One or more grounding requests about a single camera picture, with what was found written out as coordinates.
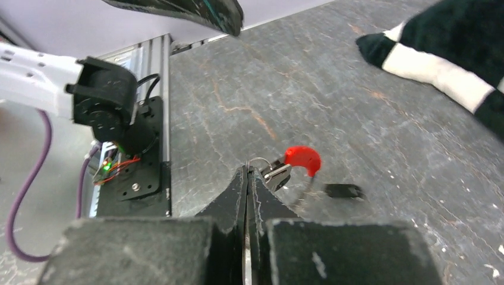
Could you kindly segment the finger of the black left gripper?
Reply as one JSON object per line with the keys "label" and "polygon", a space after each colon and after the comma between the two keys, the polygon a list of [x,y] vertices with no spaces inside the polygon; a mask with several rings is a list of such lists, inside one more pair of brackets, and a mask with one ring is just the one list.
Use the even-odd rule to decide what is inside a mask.
{"label": "finger of the black left gripper", "polygon": [[235,0],[103,0],[110,6],[206,26],[230,36],[239,36],[244,11]]}

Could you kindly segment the black white checkered pillow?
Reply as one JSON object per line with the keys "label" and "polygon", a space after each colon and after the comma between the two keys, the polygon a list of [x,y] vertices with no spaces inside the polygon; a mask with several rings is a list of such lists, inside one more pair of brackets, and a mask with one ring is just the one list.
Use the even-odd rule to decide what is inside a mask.
{"label": "black white checkered pillow", "polygon": [[434,86],[503,137],[502,1],[439,1],[356,44],[367,63]]}

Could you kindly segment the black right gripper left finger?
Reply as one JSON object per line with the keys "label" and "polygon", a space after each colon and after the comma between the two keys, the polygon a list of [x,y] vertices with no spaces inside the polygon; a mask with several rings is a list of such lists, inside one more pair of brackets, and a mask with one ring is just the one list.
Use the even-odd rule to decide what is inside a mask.
{"label": "black right gripper left finger", "polygon": [[243,284],[247,169],[195,217],[70,224],[38,284]]}

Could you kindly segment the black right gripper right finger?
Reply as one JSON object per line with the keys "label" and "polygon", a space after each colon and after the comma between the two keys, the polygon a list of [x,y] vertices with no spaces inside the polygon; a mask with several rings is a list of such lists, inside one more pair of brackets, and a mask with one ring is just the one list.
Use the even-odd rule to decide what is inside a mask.
{"label": "black right gripper right finger", "polygon": [[404,221],[299,218],[248,172],[253,284],[441,284],[421,233]]}

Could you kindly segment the key with black tag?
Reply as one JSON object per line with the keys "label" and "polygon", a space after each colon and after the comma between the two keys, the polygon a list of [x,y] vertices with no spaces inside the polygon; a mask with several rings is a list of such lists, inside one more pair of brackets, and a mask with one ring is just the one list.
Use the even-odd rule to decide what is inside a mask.
{"label": "key with black tag", "polygon": [[290,164],[279,164],[272,170],[266,168],[261,171],[261,174],[266,182],[266,186],[276,192],[282,188],[291,178],[292,166]]}
{"label": "key with black tag", "polygon": [[327,183],[324,192],[331,198],[364,198],[364,191],[355,184]]}

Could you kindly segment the metal key organizer red handle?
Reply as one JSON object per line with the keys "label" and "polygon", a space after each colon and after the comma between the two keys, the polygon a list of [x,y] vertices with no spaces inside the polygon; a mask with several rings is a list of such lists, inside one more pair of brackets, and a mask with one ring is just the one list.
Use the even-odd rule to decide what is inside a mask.
{"label": "metal key organizer red handle", "polygon": [[303,167],[307,172],[307,176],[310,178],[307,191],[309,192],[315,181],[316,173],[320,170],[322,165],[322,160],[320,158],[319,153],[308,146],[305,145],[296,145],[292,147],[288,147],[283,155],[281,155],[275,161],[269,161],[263,157],[255,157],[247,161],[247,167],[251,166],[252,162],[262,161],[267,164],[264,168],[269,168],[272,170],[279,164],[290,164],[293,167]]}

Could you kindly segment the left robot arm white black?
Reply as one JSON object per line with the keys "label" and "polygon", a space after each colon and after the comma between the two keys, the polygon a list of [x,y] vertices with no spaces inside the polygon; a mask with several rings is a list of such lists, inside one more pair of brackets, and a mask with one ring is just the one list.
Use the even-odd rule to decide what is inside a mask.
{"label": "left robot arm white black", "polygon": [[[237,37],[238,1],[111,1],[124,10],[188,20]],[[138,82],[128,69],[1,43],[1,98],[93,128],[101,142],[120,142],[137,113]]]}

